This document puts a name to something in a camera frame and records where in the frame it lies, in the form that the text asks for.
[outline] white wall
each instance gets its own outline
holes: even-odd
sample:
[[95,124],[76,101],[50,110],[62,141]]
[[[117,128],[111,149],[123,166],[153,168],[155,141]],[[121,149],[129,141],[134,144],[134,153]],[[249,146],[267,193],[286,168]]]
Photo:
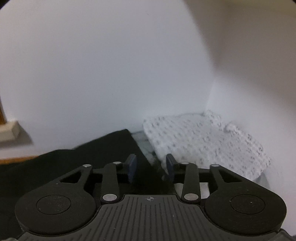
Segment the white wall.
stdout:
[[233,7],[208,109],[249,131],[273,158],[271,189],[296,234],[296,19]]
[[196,19],[187,2],[9,1],[0,11],[0,95],[25,133],[1,144],[0,158],[137,131],[148,115],[204,110],[227,7],[199,0],[209,14]]

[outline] black cloth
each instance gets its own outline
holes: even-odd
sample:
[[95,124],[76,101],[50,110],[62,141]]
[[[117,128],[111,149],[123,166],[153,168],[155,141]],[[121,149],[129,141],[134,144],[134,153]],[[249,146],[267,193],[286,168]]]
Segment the black cloth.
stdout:
[[131,153],[137,156],[135,183],[139,194],[174,192],[172,185],[163,182],[159,173],[149,164],[130,132],[116,131],[73,150],[55,150],[0,170],[0,239],[18,238],[21,235],[14,206],[25,193],[83,164],[103,168],[110,162],[124,162]]

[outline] ribbed plastic cover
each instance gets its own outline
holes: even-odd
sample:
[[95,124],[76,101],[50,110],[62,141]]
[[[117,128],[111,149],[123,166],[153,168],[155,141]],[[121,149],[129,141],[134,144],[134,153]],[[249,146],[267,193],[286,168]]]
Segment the ribbed plastic cover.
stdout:
[[58,237],[23,234],[19,241],[267,241],[276,233],[244,237],[213,225],[200,207],[180,202],[175,195],[125,195],[103,205],[95,218],[76,232]]

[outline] white textured blanket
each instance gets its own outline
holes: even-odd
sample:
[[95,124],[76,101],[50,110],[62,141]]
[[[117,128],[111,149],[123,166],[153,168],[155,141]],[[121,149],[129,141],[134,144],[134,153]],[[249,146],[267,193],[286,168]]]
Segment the white textured blanket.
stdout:
[[158,116],[143,123],[144,132],[165,166],[171,153],[178,162],[195,163],[199,168],[219,164],[250,180],[258,178],[270,164],[262,145],[231,122],[207,111],[200,114]]

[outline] beige block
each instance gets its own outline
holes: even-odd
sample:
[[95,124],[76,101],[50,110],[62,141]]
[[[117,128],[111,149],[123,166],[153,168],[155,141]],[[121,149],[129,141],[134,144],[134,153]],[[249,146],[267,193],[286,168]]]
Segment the beige block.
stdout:
[[20,126],[17,121],[9,121],[0,125],[0,142],[15,140],[20,133]]

